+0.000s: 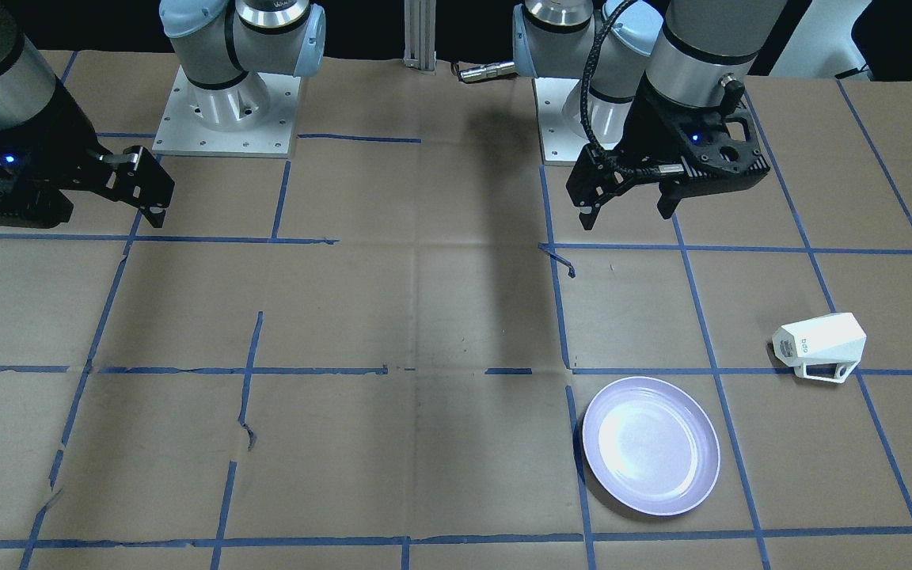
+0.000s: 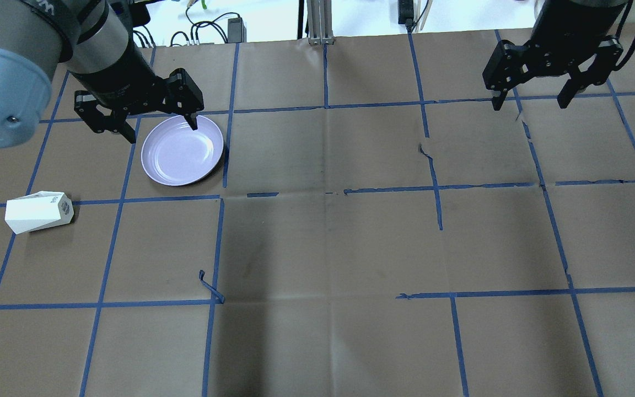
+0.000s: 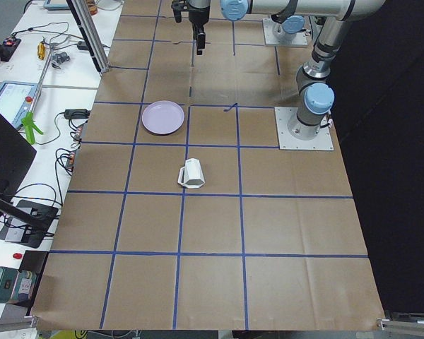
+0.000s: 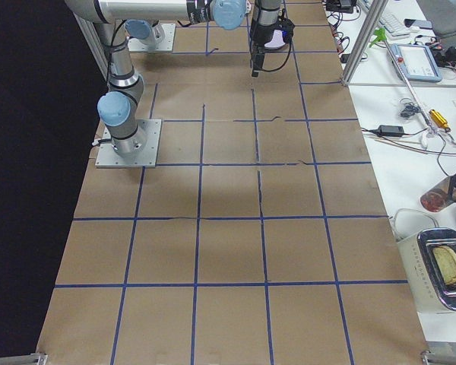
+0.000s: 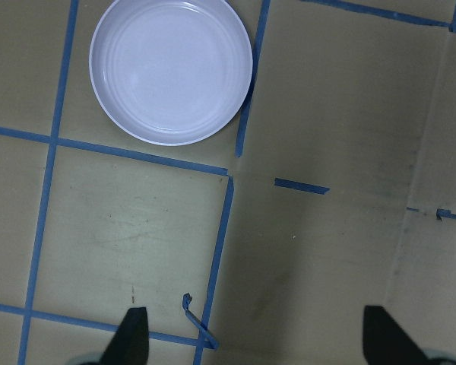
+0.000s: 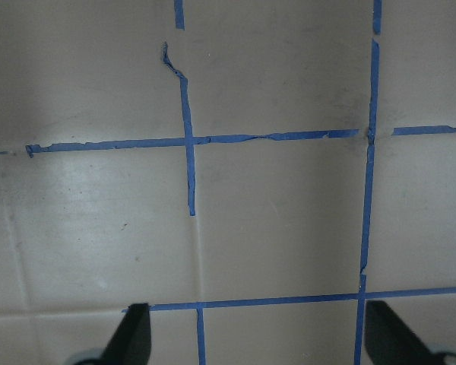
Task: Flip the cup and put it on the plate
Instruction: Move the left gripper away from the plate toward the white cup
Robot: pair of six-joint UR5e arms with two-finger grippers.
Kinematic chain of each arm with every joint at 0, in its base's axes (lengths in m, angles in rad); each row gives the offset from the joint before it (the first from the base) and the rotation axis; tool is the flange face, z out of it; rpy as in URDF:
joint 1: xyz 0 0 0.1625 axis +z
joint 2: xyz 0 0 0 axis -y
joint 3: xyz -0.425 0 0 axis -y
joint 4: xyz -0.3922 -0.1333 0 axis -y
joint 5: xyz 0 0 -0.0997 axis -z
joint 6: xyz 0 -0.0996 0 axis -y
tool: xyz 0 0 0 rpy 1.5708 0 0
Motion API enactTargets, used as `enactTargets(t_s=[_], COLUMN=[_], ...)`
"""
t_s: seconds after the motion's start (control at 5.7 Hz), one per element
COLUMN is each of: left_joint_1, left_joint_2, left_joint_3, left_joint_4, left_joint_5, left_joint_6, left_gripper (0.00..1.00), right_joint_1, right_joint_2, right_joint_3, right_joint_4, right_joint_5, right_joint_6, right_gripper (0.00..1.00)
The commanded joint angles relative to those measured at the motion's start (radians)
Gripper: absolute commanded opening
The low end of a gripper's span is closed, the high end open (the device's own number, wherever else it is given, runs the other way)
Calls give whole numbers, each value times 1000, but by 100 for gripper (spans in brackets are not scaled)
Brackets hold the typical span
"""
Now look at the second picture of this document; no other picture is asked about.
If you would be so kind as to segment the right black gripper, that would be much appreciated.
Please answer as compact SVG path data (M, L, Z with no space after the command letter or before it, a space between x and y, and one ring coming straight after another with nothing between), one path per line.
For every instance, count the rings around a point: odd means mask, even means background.
M624 48L618 37L608 35L584 42L564 40L560 45L529 40L515 45L509 40L496 44L483 70L483 82L492 91L492 108L501 110L505 94L533 78L569 76L557 95L560 109L590 85L602 85L617 68Z

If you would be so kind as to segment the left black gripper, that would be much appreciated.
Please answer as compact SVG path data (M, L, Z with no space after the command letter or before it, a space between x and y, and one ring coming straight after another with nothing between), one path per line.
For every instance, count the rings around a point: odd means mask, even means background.
M94 132L120 134L131 145L136 130L129 126L129 116L154 111L181 115L189 128L197 130L197 113L204 110L201 89L184 68L177 68L162 78L150 69L140 72L75 73L84 87L74 94L74 110Z

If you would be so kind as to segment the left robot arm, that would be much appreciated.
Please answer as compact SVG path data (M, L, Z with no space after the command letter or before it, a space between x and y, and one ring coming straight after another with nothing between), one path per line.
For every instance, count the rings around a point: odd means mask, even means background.
M196 128L197 84L183 68L156 75L134 43L147 21L144 1L0 1L0 148L32 138L60 63L83 86L74 110L95 133L135 143L127 118L152 111Z

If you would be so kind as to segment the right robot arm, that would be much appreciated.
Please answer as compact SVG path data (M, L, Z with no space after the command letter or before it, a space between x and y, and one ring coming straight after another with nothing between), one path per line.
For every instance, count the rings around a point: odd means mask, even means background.
M635 52L635 35L628 50L620 35L632 1L544 1L522 45L501 40L483 70L492 92L492 108L500 110L517 85L532 78L568 75L557 95L565 109L590 85L604 84L610 73L623 68Z

